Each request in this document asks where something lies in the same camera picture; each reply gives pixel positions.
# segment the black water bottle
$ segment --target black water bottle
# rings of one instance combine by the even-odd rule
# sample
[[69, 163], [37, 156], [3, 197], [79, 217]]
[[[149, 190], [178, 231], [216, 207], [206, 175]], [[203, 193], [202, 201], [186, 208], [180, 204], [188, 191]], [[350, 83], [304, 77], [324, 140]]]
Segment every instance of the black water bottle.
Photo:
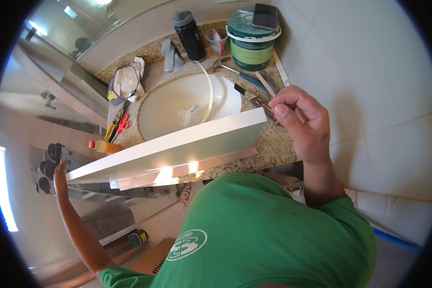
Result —
[[189, 11], [179, 11], [174, 14], [174, 30], [181, 39], [189, 59], [203, 62], [206, 59], [206, 51], [198, 31], [197, 24]]

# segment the hand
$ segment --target hand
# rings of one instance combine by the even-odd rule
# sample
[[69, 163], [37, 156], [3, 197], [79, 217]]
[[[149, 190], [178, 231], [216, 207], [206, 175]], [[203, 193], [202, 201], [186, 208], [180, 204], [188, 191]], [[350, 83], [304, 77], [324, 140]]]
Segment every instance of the hand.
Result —
[[328, 111], [297, 86], [282, 89], [270, 102], [278, 122], [293, 139], [294, 150], [305, 164], [331, 163]]
[[69, 161], [63, 160], [59, 163], [59, 165], [54, 170], [53, 182], [54, 189], [56, 190], [56, 197], [58, 199], [68, 198], [68, 189], [66, 176], [64, 175], [64, 168]]

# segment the measuring cup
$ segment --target measuring cup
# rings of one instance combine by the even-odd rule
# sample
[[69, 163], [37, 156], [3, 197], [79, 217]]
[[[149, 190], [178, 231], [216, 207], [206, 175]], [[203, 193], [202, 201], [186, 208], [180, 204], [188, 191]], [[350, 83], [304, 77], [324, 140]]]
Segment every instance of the measuring cup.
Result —
[[229, 48], [229, 37], [224, 28], [217, 27], [214, 28], [214, 30], [219, 33], [219, 36], [221, 37], [220, 40], [213, 40], [213, 29], [210, 29], [205, 33], [205, 38], [210, 43], [213, 52], [219, 56], [223, 56], [227, 53]]

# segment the yellow tubing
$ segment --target yellow tubing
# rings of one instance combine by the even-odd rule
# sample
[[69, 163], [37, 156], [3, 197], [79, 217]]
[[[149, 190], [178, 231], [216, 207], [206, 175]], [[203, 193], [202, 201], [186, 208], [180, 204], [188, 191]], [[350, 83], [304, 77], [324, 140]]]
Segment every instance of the yellow tubing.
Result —
[[199, 61], [195, 61], [195, 62], [198, 64], [198, 66], [200, 66], [200, 68], [205, 73], [206, 78], [208, 79], [208, 84], [210, 85], [210, 103], [208, 104], [208, 109], [206, 110], [205, 116], [203, 116], [202, 122], [200, 122], [200, 124], [202, 124], [205, 123], [205, 121], [207, 120], [208, 115], [210, 114], [211, 111], [211, 107], [213, 106], [213, 84], [211, 83], [210, 76], [206, 72], [205, 68], [203, 68], [203, 66], [200, 64]]

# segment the blue handle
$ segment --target blue handle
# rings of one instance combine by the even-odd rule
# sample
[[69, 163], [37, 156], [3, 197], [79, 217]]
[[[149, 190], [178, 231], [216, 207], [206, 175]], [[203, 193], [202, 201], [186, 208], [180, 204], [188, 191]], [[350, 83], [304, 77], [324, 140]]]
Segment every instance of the blue handle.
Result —
[[267, 91], [267, 89], [264, 87], [264, 85], [258, 79], [254, 78], [254, 77], [252, 77], [252, 76], [250, 76], [248, 74], [245, 74], [243, 72], [240, 72], [240, 77], [242, 77], [245, 80], [250, 81], [254, 85], [257, 85], [257, 86], [261, 87], [264, 91]]

